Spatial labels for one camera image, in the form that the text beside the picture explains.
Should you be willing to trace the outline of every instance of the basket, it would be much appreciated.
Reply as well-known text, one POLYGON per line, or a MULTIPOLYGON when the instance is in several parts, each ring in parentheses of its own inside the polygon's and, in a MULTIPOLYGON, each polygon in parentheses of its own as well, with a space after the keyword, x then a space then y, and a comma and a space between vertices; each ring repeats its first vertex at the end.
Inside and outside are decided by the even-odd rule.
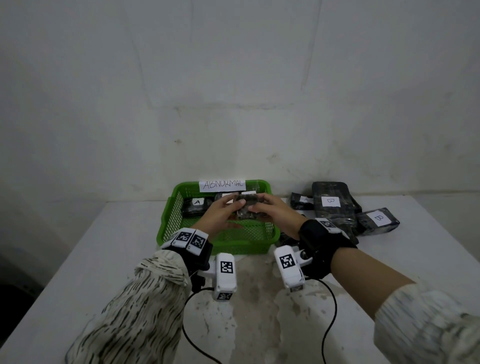
MULTIPOLYGON (((245 181, 247 191, 256 189, 258 193, 272 193, 270 184, 263 180, 245 181)), ((162 224, 158 230, 156 241, 162 245, 175 231, 189 228, 198 218, 183 218, 181 207, 187 197, 215 196, 215 193, 201 193, 198 182, 183 182, 175 186, 172 196, 168 198, 162 214, 162 224)), ((266 254, 270 246, 280 237, 280 230, 270 222, 256 220, 240 220, 243 229, 221 231, 212 241, 213 252, 242 254, 266 254)))

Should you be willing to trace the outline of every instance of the person's left hand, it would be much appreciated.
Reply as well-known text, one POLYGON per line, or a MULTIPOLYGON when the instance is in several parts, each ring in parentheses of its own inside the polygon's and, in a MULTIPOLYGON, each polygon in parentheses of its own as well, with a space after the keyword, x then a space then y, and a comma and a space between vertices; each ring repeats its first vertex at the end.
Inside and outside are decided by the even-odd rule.
POLYGON ((227 204, 227 202, 235 198, 236 195, 237 194, 229 194, 213 202, 200 220, 192 226, 192 229, 198 229, 207 233, 209 241, 212 241, 212 239, 224 229, 242 229, 243 226, 239 224, 227 222, 232 213, 245 204, 245 200, 227 204))

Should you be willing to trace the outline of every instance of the white sleeve with black streaks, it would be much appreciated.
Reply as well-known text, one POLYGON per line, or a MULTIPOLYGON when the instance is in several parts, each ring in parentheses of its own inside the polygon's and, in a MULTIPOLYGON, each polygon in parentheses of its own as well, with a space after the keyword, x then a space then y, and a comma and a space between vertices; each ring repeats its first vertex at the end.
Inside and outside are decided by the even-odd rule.
POLYGON ((376 313, 373 341, 393 364, 478 364, 480 317, 425 283, 409 284, 376 313))
POLYGON ((94 317, 65 355, 65 363, 171 363, 190 293, 179 254, 159 250, 94 317))

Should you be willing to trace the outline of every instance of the table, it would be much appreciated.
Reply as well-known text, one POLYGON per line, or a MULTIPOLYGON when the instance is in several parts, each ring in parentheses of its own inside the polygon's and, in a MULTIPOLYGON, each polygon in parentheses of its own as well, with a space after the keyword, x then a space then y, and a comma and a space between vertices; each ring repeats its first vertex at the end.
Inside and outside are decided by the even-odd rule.
MULTIPOLYGON (((400 226, 360 237, 359 248, 414 280, 457 297, 480 315, 480 264, 410 196, 359 197, 364 210, 387 207, 400 226)), ((156 249, 165 202, 108 203, 0 351, 0 362, 60 363, 70 344, 156 249)), ((238 291, 229 303, 207 292, 185 309, 191 339, 223 363, 321 363, 320 344, 333 301, 317 282, 283 288, 273 255, 237 262, 238 291)), ((329 275, 338 316, 325 345, 330 363, 387 363, 373 345, 373 322, 329 275)), ((209 363, 182 338, 180 363, 209 363)))

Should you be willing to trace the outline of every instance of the wire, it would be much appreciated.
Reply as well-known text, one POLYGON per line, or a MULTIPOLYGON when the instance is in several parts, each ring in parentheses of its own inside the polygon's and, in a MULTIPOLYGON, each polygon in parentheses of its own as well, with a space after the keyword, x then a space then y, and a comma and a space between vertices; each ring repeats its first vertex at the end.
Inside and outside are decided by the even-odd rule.
POLYGON ((316 281, 320 282, 321 284, 323 284, 325 287, 327 287, 327 289, 328 289, 328 290, 330 291, 330 293, 332 294, 333 302, 335 303, 335 313, 334 313, 334 315, 333 315, 332 322, 331 322, 330 325, 328 326, 327 331, 325 331, 324 338, 322 339, 322 358, 323 358, 323 360, 324 360, 324 364, 327 364, 327 360, 325 360, 325 354, 324 354, 324 345, 325 345, 325 339, 327 338, 327 334, 328 334, 328 332, 330 331, 330 329, 332 328, 333 323, 335 322, 335 319, 336 319, 336 312, 337 312, 336 299, 335 299, 335 295, 333 294, 333 292, 332 292, 332 290, 330 289, 330 287, 328 286, 328 284, 326 284, 324 281, 322 281, 321 279, 318 279, 318 278, 308 277, 308 278, 306 278, 305 280, 310 280, 310 279, 316 280, 316 281))
MULTIPOLYGON (((207 287, 207 288, 202 288, 201 290, 199 290, 198 292, 201 292, 201 291, 213 291, 214 288, 213 287, 207 287)), ((195 293, 192 293, 188 298, 187 300, 185 301, 185 306, 187 305, 188 301, 194 296, 196 295, 198 292, 195 292, 195 293)), ((188 337, 187 333, 185 332, 185 327, 183 326, 183 324, 181 325, 181 330, 183 331, 183 334, 185 335, 185 338, 187 339, 187 341, 190 343, 190 345, 192 345, 200 354, 203 354, 205 355, 207 358, 209 359, 212 359, 215 363, 217 364, 222 364, 221 361, 219 361, 218 359, 214 358, 213 356, 205 353, 202 349, 200 349, 198 346, 196 346, 192 340, 190 340, 190 338, 188 337)))

